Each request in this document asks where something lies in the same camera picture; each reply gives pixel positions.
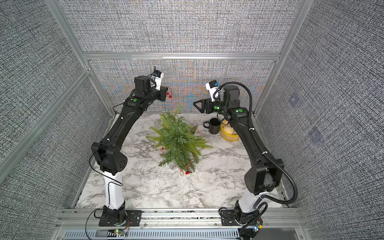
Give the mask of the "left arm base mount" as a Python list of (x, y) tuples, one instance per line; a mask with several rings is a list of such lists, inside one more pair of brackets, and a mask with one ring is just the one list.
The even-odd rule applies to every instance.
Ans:
[(117, 210), (103, 206), (102, 216), (100, 217), (100, 227), (120, 227), (130, 226), (138, 227), (142, 218), (141, 210), (125, 210), (124, 206), (121, 206)]

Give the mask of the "small green christmas tree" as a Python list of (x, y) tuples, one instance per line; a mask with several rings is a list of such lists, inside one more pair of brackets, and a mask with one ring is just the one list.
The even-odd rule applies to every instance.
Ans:
[(174, 111), (160, 114), (159, 127), (150, 128), (155, 135), (147, 139), (155, 143), (155, 148), (164, 148), (160, 153), (160, 167), (173, 163), (179, 170), (193, 173), (200, 162), (201, 150), (213, 146), (198, 133), (197, 125), (187, 123), (186, 118), (180, 116), (181, 109), (178, 105)]

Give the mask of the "red string lights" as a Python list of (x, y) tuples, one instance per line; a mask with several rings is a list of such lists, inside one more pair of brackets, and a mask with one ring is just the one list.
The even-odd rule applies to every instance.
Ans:
[[(177, 106), (176, 106), (174, 98), (173, 98), (173, 92), (172, 92), (172, 88), (171, 87), (168, 87), (168, 91), (166, 92), (166, 97), (172, 103), (172, 107), (173, 107), (172, 112), (173, 112), (174, 117), (177, 119), (178, 118), (178, 114), (180, 113), (180, 111), (177, 110)], [(193, 159), (191, 159), (189, 161), (189, 163), (183, 169), (179, 168), (180, 172), (181, 172), (181, 175), (189, 175), (189, 174), (191, 174), (191, 169), (189, 167), (190, 167), (192, 162), (193, 162)]]

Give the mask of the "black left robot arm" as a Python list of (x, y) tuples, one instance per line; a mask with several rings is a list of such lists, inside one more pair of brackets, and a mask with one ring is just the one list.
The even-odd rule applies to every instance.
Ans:
[(166, 100), (168, 88), (162, 86), (163, 78), (164, 73), (160, 71), (136, 77), (135, 88), (123, 102), (119, 118), (107, 135), (91, 146), (92, 156), (100, 167), (98, 173), (104, 177), (106, 186), (106, 203), (101, 216), (103, 224), (128, 224), (122, 182), (122, 171), (128, 164), (128, 158), (121, 153), (121, 149), (129, 131), (148, 107), (156, 100)]

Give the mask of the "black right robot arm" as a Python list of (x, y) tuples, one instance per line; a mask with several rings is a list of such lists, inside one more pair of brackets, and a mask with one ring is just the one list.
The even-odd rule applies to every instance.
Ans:
[(245, 146), (251, 162), (251, 168), (244, 177), (247, 189), (235, 203), (234, 219), (238, 224), (245, 225), (258, 218), (259, 204), (266, 199), (281, 205), (290, 204), (290, 201), (269, 194), (281, 183), (284, 163), (268, 151), (254, 128), (248, 109), (240, 106), (237, 84), (228, 83), (220, 87), (217, 81), (211, 81), (206, 84), (206, 89), (211, 97), (193, 105), (201, 113), (223, 115)]

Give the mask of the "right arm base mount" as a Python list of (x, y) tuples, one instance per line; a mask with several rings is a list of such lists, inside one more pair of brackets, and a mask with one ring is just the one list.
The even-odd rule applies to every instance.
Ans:
[(268, 203), (261, 203), (250, 213), (243, 213), (238, 203), (233, 210), (221, 207), (218, 212), (223, 226), (241, 226), (238, 240), (254, 240), (263, 227), (262, 215), (268, 209)]

